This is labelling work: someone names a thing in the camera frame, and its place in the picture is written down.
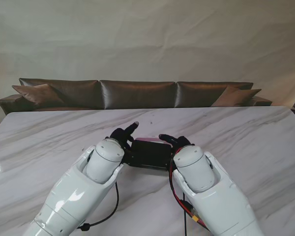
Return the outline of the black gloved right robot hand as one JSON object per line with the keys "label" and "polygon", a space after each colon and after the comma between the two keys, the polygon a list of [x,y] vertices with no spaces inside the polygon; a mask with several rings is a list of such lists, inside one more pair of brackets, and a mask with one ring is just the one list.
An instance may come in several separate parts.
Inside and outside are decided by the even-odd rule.
{"label": "black gloved right robot hand", "polygon": [[169,143],[172,146],[172,150],[171,150],[172,154],[177,153],[181,148],[184,148],[185,146],[192,145],[185,136],[180,136],[178,138],[175,138],[167,134],[160,134],[159,139]]}

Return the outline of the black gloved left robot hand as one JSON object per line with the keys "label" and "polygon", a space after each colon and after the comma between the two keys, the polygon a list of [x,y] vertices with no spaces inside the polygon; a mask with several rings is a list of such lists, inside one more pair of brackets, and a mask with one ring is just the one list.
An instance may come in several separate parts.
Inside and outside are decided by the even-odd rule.
{"label": "black gloved left robot hand", "polygon": [[115,139],[123,149],[131,150],[131,146],[128,142],[134,141],[132,134],[138,128],[138,126],[139,123],[136,121],[125,129],[117,128],[112,132],[110,138]]}

